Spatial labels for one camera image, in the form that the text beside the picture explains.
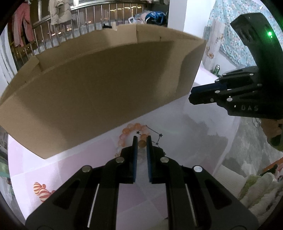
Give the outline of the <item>green bottle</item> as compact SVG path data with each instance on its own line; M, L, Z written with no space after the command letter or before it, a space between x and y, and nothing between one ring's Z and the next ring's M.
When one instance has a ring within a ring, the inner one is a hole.
M220 65L216 65L212 71L212 74L219 76L219 72L220 72Z

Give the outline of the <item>pink balloon print tablecloth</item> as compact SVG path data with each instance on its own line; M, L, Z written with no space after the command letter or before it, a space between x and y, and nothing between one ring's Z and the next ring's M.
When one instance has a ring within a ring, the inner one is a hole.
M216 104L183 97L88 142L73 134L9 140L12 183L26 229L232 229L236 200L212 177L229 151L239 118Z

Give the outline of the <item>brown cardboard box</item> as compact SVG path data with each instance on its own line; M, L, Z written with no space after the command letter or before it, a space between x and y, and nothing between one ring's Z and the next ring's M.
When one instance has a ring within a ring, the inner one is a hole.
M1 96L1 126L47 159L188 95L205 47L152 24L70 39L20 68Z

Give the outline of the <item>metal balcony railing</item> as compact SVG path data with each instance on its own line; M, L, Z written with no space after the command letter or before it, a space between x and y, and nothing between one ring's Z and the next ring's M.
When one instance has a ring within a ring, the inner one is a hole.
M71 19L52 25L48 4L48 1L31 1L29 6L34 40L29 42L26 36L22 36L23 47L10 44L15 60L25 62L32 55L88 32L100 30L103 25L110 25L112 22L126 24L129 17L142 12L147 5L145 1L69 1Z

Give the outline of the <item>hanging pink clothes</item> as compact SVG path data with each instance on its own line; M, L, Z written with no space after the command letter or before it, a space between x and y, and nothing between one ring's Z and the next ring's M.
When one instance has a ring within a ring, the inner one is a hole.
M13 14L13 38L15 47L23 47L22 33L28 42L34 40L33 27L30 19L30 5L27 2L22 3Z

